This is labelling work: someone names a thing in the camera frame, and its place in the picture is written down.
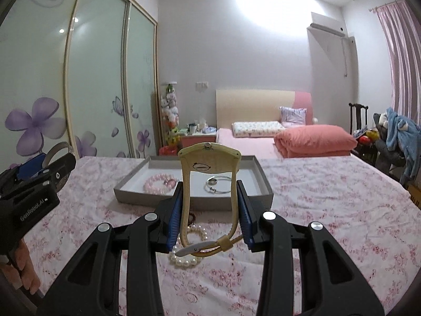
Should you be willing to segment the person's left hand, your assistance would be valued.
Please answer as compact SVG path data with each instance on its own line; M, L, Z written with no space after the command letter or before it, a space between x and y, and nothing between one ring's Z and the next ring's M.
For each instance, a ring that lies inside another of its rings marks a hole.
M24 287L31 295L34 295L40 288L41 281L33 268L30 253L24 240L19 241L18 247L14 252L14 260L17 268L13 265L8 265L6 257L2 255L1 272L15 290Z

